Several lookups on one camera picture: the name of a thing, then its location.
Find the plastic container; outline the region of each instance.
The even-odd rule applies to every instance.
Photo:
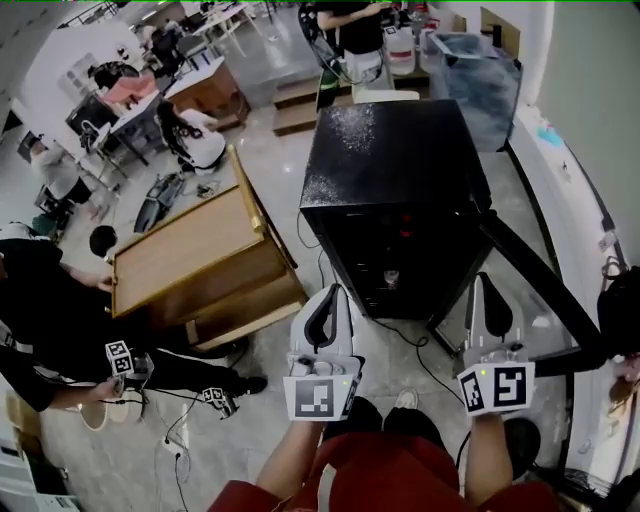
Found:
[[[389,69],[394,75],[408,75],[416,68],[416,48],[411,27],[384,29]]]
[[[458,102],[476,149],[501,149],[511,132],[522,69],[485,36],[429,34],[427,67],[431,99]]]

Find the white bucket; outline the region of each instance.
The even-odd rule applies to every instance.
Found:
[[[411,27],[384,29],[389,69],[394,75],[408,75],[416,68],[416,48]]]

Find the wooden cabinet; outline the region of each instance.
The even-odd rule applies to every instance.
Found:
[[[298,311],[295,262],[261,207],[233,146],[238,184],[121,249],[114,317],[152,329],[185,325],[195,350],[233,341]]]

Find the black bar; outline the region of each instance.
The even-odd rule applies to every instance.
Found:
[[[549,354],[536,361],[536,375],[595,370],[607,360],[605,341],[591,318],[562,281],[494,210],[480,215],[480,230],[558,315],[581,351]]]

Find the white shoe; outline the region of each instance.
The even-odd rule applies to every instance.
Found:
[[[394,407],[398,409],[417,409],[418,393],[415,389],[403,389],[400,391]]]

